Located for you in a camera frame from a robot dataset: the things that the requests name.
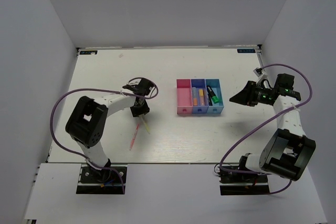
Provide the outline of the yellow thin pen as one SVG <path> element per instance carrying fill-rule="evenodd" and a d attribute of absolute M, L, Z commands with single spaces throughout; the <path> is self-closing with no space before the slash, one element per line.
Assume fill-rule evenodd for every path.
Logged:
<path fill-rule="evenodd" d="M 142 121 L 142 123 L 143 123 L 143 125 L 144 125 L 144 127 L 145 127 L 145 129 L 146 129 L 146 131 L 147 131 L 147 133 L 148 133 L 148 134 L 151 134 L 151 132 L 150 132 L 150 128 L 149 128 L 148 124 L 146 123 L 146 121 L 145 121 L 145 119 L 144 119 L 144 116 L 141 115 L 141 116 L 140 116 L 140 119 L 141 119 L 141 121 Z"/>

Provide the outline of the green black highlighter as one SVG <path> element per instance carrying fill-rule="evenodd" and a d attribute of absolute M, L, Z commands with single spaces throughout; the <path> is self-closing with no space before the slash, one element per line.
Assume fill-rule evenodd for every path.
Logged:
<path fill-rule="evenodd" d="M 206 88 L 207 88 L 207 92 L 209 92 L 210 95 L 211 95 L 212 103 L 214 103 L 214 104 L 219 103 L 219 98 L 217 97 L 217 95 L 213 91 L 212 87 L 206 86 Z"/>

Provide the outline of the orange clear highlighter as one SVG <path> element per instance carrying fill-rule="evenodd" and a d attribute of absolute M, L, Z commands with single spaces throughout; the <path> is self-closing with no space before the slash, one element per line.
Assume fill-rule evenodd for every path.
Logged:
<path fill-rule="evenodd" d="M 192 87 L 192 98 L 193 98 L 193 105 L 198 106 L 197 88 L 196 87 Z"/>

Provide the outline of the purple black highlighter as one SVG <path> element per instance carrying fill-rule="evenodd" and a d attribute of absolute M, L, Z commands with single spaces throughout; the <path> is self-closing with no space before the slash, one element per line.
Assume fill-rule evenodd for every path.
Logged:
<path fill-rule="evenodd" d="M 212 105 L 213 105 L 213 103 L 212 103 L 212 99 L 211 99 L 211 95 L 210 95 L 209 92 L 208 92 L 208 105 L 209 105 L 209 106 L 212 106 Z"/>

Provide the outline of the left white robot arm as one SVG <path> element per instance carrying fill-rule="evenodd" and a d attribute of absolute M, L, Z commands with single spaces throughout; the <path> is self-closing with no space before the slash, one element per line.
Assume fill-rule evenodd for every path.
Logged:
<path fill-rule="evenodd" d="M 134 118 L 148 114 L 147 100 L 155 98 L 158 92 L 151 80 L 133 78 L 119 91 L 109 91 L 98 98 L 82 96 L 78 100 L 65 130 L 80 146 L 98 181 L 104 182 L 111 175 L 110 160 L 100 143 L 107 118 L 124 109 L 130 109 Z"/>

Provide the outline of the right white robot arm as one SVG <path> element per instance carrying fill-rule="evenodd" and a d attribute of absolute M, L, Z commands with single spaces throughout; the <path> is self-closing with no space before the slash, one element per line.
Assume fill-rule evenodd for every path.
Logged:
<path fill-rule="evenodd" d="M 300 93 L 293 89 L 294 76 L 283 73 L 277 76 L 274 87 L 266 88 L 263 79 L 248 81 L 241 92 L 230 98 L 230 102 L 256 106 L 271 105 L 277 117 L 277 130 L 261 154 L 247 153 L 239 160 L 238 177 L 247 182 L 256 173 L 278 175 L 297 181 L 316 149 L 314 140 L 309 139 L 301 125 L 298 105 Z"/>

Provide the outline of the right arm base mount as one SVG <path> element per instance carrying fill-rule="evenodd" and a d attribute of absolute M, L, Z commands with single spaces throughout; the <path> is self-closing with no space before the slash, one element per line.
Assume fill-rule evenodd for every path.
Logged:
<path fill-rule="evenodd" d="M 221 169 L 245 170 L 246 156 L 242 156 L 238 164 L 223 163 L 214 166 L 214 173 L 219 177 L 221 196 L 264 195 L 270 193 L 267 175 L 242 174 L 227 172 Z"/>

